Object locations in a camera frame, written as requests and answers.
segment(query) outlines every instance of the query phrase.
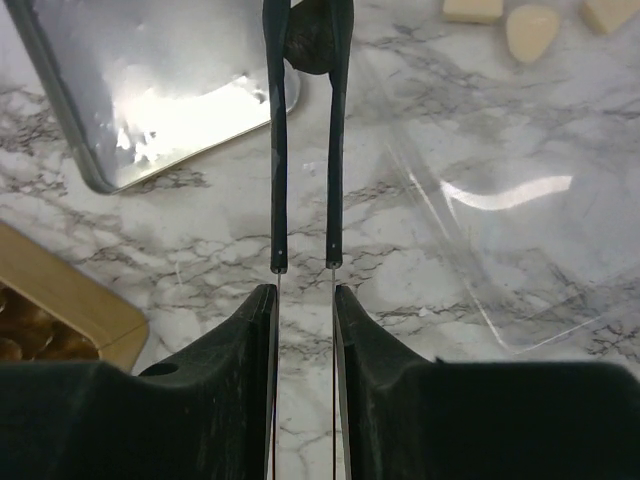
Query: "marble countertop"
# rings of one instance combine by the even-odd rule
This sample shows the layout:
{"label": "marble countertop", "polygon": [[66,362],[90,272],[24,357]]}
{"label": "marble countertop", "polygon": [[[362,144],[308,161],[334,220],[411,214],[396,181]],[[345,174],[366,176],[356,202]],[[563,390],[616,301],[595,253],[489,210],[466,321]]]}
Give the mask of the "marble countertop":
{"label": "marble countertop", "polygon": [[[575,33],[561,37],[549,58],[523,72],[508,61],[500,27],[472,31],[444,25],[432,1],[401,0],[393,8],[387,0],[356,3],[345,133],[345,265],[338,280],[357,291],[389,332],[427,358],[512,359],[452,274],[435,239],[415,228],[420,217],[384,153],[380,131],[388,128],[380,109],[368,101],[371,89],[359,62],[364,65],[366,58],[367,65],[375,66],[396,126],[429,153],[442,178],[466,178],[478,172],[473,162],[491,163],[487,159],[497,161],[507,151],[535,160],[555,146],[571,164],[589,157],[591,148],[615,160],[605,168],[590,159],[591,167],[602,166],[593,167],[593,175],[605,178],[598,172],[613,172],[634,192],[640,191],[640,170],[633,164],[640,152],[640,53],[631,47],[640,43],[640,31],[626,29],[589,56],[584,42],[593,40],[571,16],[577,2],[566,2],[565,28]],[[274,282],[269,271],[270,166],[264,129],[122,194],[94,194],[80,178],[4,6],[0,32],[0,218],[145,313],[151,336],[136,371],[218,325],[256,284]],[[594,59],[603,68],[594,68]],[[331,468],[331,279],[324,269],[330,90],[326,79],[310,77],[303,78],[303,89],[289,134],[290,271],[283,277],[281,306],[280,454],[282,478],[324,479]],[[532,168],[510,166],[519,172]],[[617,184],[610,188],[616,191]],[[623,206],[633,202],[635,197]],[[611,217],[612,208],[616,205],[596,206],[602,218]],[[571,210],[566,212],[568,218]],[[632,212],[615,213],[630,215],[618,225],[636,231]],[[537,219],[540,212],[526,214]],[[488,217],[473,218],[480,222]],[[491,225],[492,231],[500,228]],[[585,227],[580,238],[612,241],[598,240],[588,230]],[[563,238],[575,241],[580,250],[580,239],[569,234]],[[489,248],[486,239],[478,242]],[[531,251],[524,243],[518,248]],[[550,262],[553,249],[545,248],[545,261]],[[629,243],[616,248],[633,252]],[[584,258],[595,247],[583,250],[583,257],[571,257],[571,250],[559,252],[557,262],[553,258],[563,278],[569,270],[573,275],[560,287],[558,275],[545,276],[535,257],[525,261],[512,252],[500,258],[540,284],[522,289],[551,292],[553,301],[558,288],[592,281],[596,267],[585,273],[577,266],[587,265]],[[573,260],[563,264],[569,257]],[[620,257],[603,258],[605,266],[619,268]],[[598,273],[605,271],[598,267]],[[518,358],[608,360],[640,374],[640,318],[612,316]]]}

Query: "wooden tray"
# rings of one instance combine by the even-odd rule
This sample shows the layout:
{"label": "wooden tray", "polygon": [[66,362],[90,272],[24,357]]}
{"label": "wooden tray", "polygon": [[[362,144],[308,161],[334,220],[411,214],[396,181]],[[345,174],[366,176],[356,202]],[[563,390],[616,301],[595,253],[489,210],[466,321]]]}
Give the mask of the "wooden tray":
{"label": "wooden tray", "polygon": [[149,334],[141,312],[2,222],[0,245],[0,282],[13,301],[44,310],[92,343],[100,359],[131,369]]}

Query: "thin wire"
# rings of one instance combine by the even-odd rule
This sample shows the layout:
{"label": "thin wire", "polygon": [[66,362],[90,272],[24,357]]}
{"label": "thin wire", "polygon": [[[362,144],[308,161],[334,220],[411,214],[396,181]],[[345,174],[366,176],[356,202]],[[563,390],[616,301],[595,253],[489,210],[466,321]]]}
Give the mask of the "thin wire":
{"label": "thin wire", "polygon": [[[276,322],[280,323],[280,274],[278,273],[278,295],[276,297]],[[276,480],[276,451],[278,449],[278,351],[276,349],[275,355],[275,371],[273,381],[273,418],[271,419],[271,480]]]}
{"label": "thin wire", "polygon": [[336,302],[336,269],[331,269],[331,356],[333,357],[333,371],[331,375],[331,402],[332,408],[331,412],[333,413],[332,418],[332,442],[333,442],[333,480],[336,480],[338,474],[337,467],[337,441],[336,441],[336,322],[335,322],[335,302]]}

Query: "food in wooden tray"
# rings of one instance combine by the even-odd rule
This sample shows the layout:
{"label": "food in wooden tray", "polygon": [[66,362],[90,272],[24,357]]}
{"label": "food in wooden tray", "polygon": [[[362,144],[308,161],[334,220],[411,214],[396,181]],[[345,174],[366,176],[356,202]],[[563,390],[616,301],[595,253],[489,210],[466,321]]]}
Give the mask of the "food in wooden tray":
{"label": "food in wooden tray", "polygon": [[0,284],[0,361],[98,358],[89,339]]}

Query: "metal tray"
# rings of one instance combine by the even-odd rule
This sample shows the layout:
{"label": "metal tray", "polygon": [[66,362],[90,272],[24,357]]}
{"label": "metal tray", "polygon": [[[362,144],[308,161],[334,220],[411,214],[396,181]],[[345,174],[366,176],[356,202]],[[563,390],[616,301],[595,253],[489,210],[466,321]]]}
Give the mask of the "metal tray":
{"label": "metal tray", "polygon": [[[261,0],[5,3],[99,193],[269,121]],[[300,80],[287,67],[290,111]]]}

